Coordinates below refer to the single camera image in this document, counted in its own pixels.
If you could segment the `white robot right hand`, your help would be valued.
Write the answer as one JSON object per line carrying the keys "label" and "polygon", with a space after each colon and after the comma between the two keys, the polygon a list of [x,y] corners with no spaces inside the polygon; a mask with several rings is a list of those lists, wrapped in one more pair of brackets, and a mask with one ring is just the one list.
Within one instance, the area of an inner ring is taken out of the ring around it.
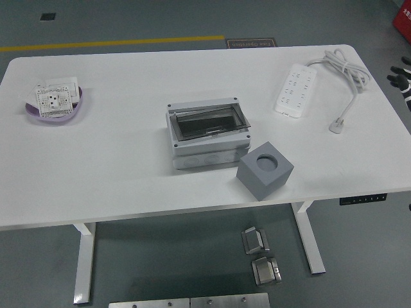
{"label": "white robot right hand", "polygon": [[393,87],[399,89],[407,108],[410,110],[410,69],[392,66],[390,71],[393,75],[387,76],[388,81]]}

